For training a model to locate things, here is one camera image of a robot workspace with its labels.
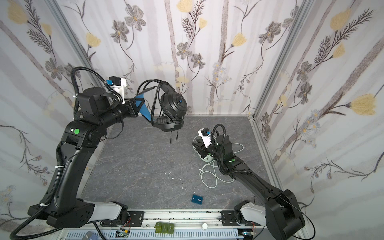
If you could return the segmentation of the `mint green headphones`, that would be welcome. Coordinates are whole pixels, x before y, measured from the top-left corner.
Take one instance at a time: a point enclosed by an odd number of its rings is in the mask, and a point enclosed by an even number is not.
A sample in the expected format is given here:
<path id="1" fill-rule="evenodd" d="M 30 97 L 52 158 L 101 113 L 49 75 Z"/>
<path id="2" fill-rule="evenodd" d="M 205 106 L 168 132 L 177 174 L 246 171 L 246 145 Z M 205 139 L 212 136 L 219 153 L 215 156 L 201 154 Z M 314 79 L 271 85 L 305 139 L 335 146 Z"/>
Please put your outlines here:
<path id="1" fill-rule="evenodd" d="M 203 143 L 203 140 L 202 140 L 202 137 L 201 136 L 195 136 L 193 141 L 192 141 L 192 144 L 197 144 L 197 143 Z M 240 153 L 242 152 L 244 149 L 245 149 L 245 146 L 240 144 L 240 143 L 232 143 L 232 145 L 235 145 L 235 146 L 240 146 L 241 148 L 238 150 L 238 151 L 235 151 L 234 153 Z M 204 186 L 206 186 L 207 188 L 209 189 L 215 189 L 218 185 L 218 182 L 222 182 L 222 183 L 226 183 L 226 184 L 231 184 L 234 182 L 234 180 L 229 180 L 229 181 L 226 181 L 226 180 L 223 180 L 221 178 L 218 177 L 218 171 L 219 171 L 219 166 L 217 165 L 217 161 L 214 160 L 213 157 L 210 157 L 209 155 L 206 156 L 206 157 L 202 157 L 201 154 L 198 152 L 198 150 L 194 147 L 193 145 L 193 150 L 194 152 L 198 155 L 198 157 L 200 158 L 201 161 L 203 161 L 205 164 L 203 165 L 203 167 L 200 169 L 200 172 L 199 172 L 199 176 L 201 178 L 201 181 L 202 183 L 204 184 Z M 208 171 L 206 170 L 206 167 L 212 167 L 213 170 L 212 171 Z M 215 184 L 213 186 L 209 186 L 205 183 L 204 181 L 204 174 L 210 174 L 212 175 L 214 178 L 215 178 Z"/>

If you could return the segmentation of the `black blue headphones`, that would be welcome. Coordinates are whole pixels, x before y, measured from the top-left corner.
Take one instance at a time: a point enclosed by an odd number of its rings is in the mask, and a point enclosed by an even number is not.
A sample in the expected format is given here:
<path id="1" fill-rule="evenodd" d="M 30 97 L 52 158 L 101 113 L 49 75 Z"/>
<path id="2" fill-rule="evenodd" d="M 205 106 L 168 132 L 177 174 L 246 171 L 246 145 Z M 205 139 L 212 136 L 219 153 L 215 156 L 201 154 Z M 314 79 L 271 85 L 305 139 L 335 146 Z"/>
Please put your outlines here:
<path id="1" fill-rule="evenodd" d="M 151 110 L 145 104 L 144 93 L 155 89 Z M 180 130 L 184 125 L 184 116 L 188 110 L 185 98 L 177 93 L 174 87 L 166 81 L 145 80 L 139 85 L 134 97 L 139 113 L 153 127 L 163 132 L 172 133 Z"/>

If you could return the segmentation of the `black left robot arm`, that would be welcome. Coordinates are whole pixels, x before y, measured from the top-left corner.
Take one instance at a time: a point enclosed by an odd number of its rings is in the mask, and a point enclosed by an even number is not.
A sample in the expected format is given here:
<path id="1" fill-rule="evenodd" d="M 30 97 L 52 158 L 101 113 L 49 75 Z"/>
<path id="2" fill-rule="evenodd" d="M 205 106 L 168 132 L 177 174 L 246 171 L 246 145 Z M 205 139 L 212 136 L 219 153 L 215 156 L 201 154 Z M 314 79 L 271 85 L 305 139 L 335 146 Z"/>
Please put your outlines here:
<path id="1" fill-rule="evenodd" d="M 80 92 L 76 80 L 78 71 L 87 71 L 104 80 L 92 69 L 72 69 L 74 120 L 66 126 L 56 148 L 57 164 L 48 190 L 39 204 L 29 208 L 29 218 L 11 232 L 12 240 L 35 239 L 96 222 L 93 217 L 96 204 L 77 198 L 85 168 L 109 127 L 139 115 L 135 101 L 124 102 L 123 97 L 107 82 L 104 88 L 89 88 Z"/>

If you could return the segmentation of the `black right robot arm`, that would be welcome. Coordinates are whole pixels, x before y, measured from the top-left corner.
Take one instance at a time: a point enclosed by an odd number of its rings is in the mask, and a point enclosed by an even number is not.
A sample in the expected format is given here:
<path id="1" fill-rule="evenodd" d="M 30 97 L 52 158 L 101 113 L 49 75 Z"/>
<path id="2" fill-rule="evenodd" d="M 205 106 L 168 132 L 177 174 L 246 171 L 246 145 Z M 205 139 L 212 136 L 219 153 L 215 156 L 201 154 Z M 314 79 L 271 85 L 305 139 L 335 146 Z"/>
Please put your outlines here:
<path id="1" fill-rule="evenodd" d="M 263 203 L 262 207 L 247 201 L 238 205 L 237 212 L 241 220 L 266 227 L 276 240 L 294 237 L 307 222 L 313 223 L 301 211 L 293 192 L 269 184 L 234 153 L 224 125 L 216 124 L 212 131 L 202 128 L 198 135 L 201 141 L 192 145 L 200 157 L 212 157 L 222 175 L 242 183 Z"/>

